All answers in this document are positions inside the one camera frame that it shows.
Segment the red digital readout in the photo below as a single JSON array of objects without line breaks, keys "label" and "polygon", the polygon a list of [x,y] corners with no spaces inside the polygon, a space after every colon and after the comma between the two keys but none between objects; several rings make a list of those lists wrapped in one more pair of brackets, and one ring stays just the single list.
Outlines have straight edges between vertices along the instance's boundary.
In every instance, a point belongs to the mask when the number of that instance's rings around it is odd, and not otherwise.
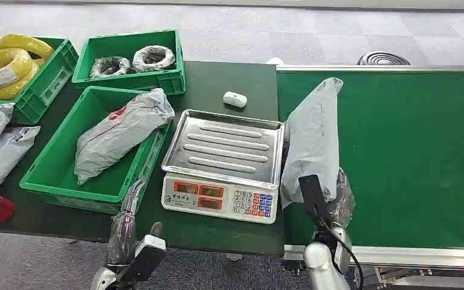
[{"label": "red digital readout", "polygon": [[223,197],[223,188],[210,185],[200,185],[200,195],[221,198]]},{"label": "red digital readout", "polygon": [[210,208],[212,210],[220,210],[221,209],[221,200],[219,199],[212,199],[212,198],[199,198],[198,199],[198,207],[203,208]]},{"label": "red digital readout", "polygon": [[198,185],[193,183],[175,181],[173,184],[173,190],[176,192],[191,193],[193,195],[198,192]]}]

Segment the black cable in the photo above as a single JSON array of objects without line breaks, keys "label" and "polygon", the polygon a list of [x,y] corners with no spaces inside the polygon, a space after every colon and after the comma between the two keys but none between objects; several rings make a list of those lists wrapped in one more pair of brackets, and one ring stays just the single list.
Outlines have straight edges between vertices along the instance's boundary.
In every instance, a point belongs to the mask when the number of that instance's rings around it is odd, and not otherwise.
[{"label": "black cable", "polygon": [[362,266],[360,266],[360,263],[356,259],[355,255],[353,254],[353,251],[341,240],[335,233],[328,227],[328,225],[324,222],[323,217],[319,217],[321,219],[321,223],[324,225],[328,233],[330,233],[336,240],[339,242],[344,249],[351,255],[351,258],[353,258],[353,261],[355,261],[355,265],[358,268],[358,272],[360,273],[360,287],[358,290],[363,290],[364,289],[364,271],[362,271]]}]

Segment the grey carpet floor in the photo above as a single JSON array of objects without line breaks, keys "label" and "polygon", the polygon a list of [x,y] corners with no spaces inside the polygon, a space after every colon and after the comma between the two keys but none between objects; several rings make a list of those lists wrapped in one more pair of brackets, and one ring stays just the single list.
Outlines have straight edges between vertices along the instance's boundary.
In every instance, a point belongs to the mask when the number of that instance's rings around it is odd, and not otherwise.
[{"label": "grey carpet floor", "polygon": [[[0,36],[66,37],[181,30],[184,58],[290,64],[355,64],[384,50],[413,65],[464,65],[464,12],[331,11],[270,7],[0,4]],[[0,234],[0,290],[88,289],[105,244]],[[170,250],[140,289],[309,289],[279,259]]]}]

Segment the scale keypad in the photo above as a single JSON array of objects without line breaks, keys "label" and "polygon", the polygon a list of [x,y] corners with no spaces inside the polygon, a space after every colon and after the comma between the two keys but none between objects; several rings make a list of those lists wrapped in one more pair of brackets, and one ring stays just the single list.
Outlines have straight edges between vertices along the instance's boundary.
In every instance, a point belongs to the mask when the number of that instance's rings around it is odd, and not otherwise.
[{"label": "scale keypad", "polygon": [[269,218],[273,206],[272,200],[273,196],[269,194],[236,190],[232,212]]}]

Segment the grey plastic mailer bag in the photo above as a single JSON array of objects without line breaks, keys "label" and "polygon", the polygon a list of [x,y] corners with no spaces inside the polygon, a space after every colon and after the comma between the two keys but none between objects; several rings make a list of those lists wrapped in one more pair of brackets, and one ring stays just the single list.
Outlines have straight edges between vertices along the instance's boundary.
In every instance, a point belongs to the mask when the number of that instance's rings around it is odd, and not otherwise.
[{"label": "grey plastic mailer bag", "polygon": [[40,127],[6,128],[0,136],[0,185],[18,164],[29,148]]},{"label": "grey plastic mailer bag", "polygon": [[343,81],[323,80],[290,114],[285,123],[284,142],[289,152],[282,173],[282,208],[303,203],[298,177],[317,174],[325,200],[337,193],[339,138],[337,133],[337,94]]},{"label": "grey plastic mailer bag", "polygon": [[115,164],[175,113],[163,89],[137,95],[77,139],[74,173],[82,185]]}]

